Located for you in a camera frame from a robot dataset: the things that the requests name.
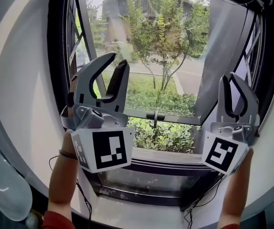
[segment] bracelet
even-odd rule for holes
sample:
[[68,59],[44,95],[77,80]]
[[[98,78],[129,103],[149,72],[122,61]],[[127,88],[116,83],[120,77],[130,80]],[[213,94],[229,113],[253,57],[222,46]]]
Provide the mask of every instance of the bracelet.
[[72,159],[77,160],[76,155],[67,153],[67,152],[64,151],[64,150],[61,150],[61,149],[60,149],[60,150],[59,150],[59,153],[60,153],[61,155],[63,155],[64,157],[66,157],[66,158],[72,158]]

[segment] road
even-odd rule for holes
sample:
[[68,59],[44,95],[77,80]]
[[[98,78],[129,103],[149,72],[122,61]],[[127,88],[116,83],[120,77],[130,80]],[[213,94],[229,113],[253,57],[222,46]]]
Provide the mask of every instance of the road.
[[[150,73],[149,70],[142,63],[130,63],[130,72],[132,73]],[[176,76],[182,87],[182,90],[186,94],[197,95],[199,92],[201,76],[203,73],[204,61],[185,59],[183,65],[176,71]],[[162,75],[162,66],[151,63],[150,68],[153,74]],[[114,70],[113,66],[109,65],[107,70]]]

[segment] window handle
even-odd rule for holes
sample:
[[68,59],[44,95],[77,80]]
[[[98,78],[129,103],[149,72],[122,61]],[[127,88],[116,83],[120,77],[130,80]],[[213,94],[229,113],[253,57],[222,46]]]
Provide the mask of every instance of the window handle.
[[154,120],[154,128],[156,128],[157,126],[157,121],[160,120],[160,121],[163,121],[165,119],[165,115],[162,114],[162,113],[158,113],[158,111],[154,111],[154,112],[151,112],[151,113],[147,113],[147,118],[148,119],[151,119],[151,120]]

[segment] screw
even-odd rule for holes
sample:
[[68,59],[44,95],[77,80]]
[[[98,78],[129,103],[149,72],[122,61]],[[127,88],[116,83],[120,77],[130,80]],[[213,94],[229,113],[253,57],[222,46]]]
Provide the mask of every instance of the screw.
[[100,112],[98,112],[98,111],[96,111],[96,110],[94,110],[94,109],[93,109],[93,112],[94,112],[97,116],[102,117],[102,114],[101,114]]
[[241,128],[242,128],[242,126],[239,125],[239,126],[236,126],[236,127],[234,128],[234,130],[237,131],[237,130],[240,130]]

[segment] cable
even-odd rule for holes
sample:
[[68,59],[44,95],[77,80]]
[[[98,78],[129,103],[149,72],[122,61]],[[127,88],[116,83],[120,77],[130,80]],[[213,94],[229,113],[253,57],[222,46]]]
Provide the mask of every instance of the cable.
[[221,181],[222,181],[222,179],[219,181],[219,184],[218,184],[218,186],[217,186],[217,189],[215,190],[215,194],[214,194],[213,198],[210,199],[210,200],[209,200],[207,203],[205,203],[205,204],[195,206],[195,208],[197,208],[197,207],[202,207],[202,206],[204,206],[204,205],[206,205],[206,204],[209,204],[211,201],[213,201],[213,199],[214,199],[215,196],[217,195],[217,192],[218,192],[218,189],[219,189],[219,185],[221,184]]
[[234,5],[234,6],[238,6],[238,5],[240,5],[240,6],[242,6],[242,5],[247,6],[247,4],[252,3],[252,2],[255,1],[255,0],[251,0],[251,1],[245,2],[245,3],[231,3],[231,2],[227,2],[227,1],[225,1],[225,0],[221,0],[221,1],[226,2],[226,3],[230,4],[230,5]]
[[[204,205],[209,204],[211,201],[213,201],[213,199],[214,199],[215,196],[217,195],[217,192],[218,192],[220,183],[221,183],[222,178],[223,178],[221,175],[219,175],[219,177],[220,177],[220,180],[219,180],[219,182],[218,182],[217,189],[215,190],[215,194],[214,194],[213,198],[212,198],[211,200],[209,200],[207,203],[197,206],[197,204],[202,200],[202,198],[203,198],[209,191],[211,191],[211,189],[210,189],[208,192],[206,192],[205,194],[203,194],[199,199],[197,199],[195,202],[193,202],[192,205],[190,206],[190,208],[187,210],[187,214],[184,216],[184,219],[188,222],[188,227],[187,227],[188,229],[191,229],[192,223],[193,223],[193,222],[192,222],[192,210],[193,210],[194,208],[202,207],[202,206],[204,206]],[[187,215],[190,215],[190,221],[186,219]]]
[[84,198],[85,204],[86,204],[86,206],[88,208],[88,211],[89,211],[89,223],[88,223],[88,228],[89,228],[90,223],[91,223],[91,215],[93,213],[93,207],[91,206],[91,203],[89,203],[89,201],[87,200],[87,198],[86,198],[86,196],[85,196],[85,194],[84,194],[84,192],[83,192],[83,190],[81,188],[81,185],[79,184],[79,180],[78,179],[76,180],[76,185],[78,186],[78,188],[79,188],[79,190],[80,190],[80,192],[81,192],[81,194],[82,194],[82,196]]
[[[57,158],[57,157],[58,157],[58,155],[53,156],[52,158],[49,159],[49,167],[50,167],[51,170],[53,170],[53,169],[51,168],[50,162],[51,162],[51,160],[53,160],[54,158]],[[85,202],[85,204],[87,206],[87,209],[88,209],[88,212],[89,212],[89,222],[88,222],[88,229],[89,229],[90,223],[91,223],[91,215],[93,213],[93,207],[91,206],[91,203],[87,200],[87,198],[86,198],[86,196],[85,196],[85,194],[84,194],[84,192],[83,192],[83,190],[81,188],[81,185],[80,185],[78,179],[76,180],[76,185],[79,188],[79,190],[80,190],[80,192],[81,192],[81,194],[82,194],[82,196],[84,198],[84,202]]]
[[49,159],[49,167],[50,167],[51,170],[52,170],[52,168],[51,168],[50,161],[53,160],[53,159],[56,158],[56,157],[58,157],[58,155],[56,155],[56,156],[54,156],[54,157],[52,157],[52,158]]

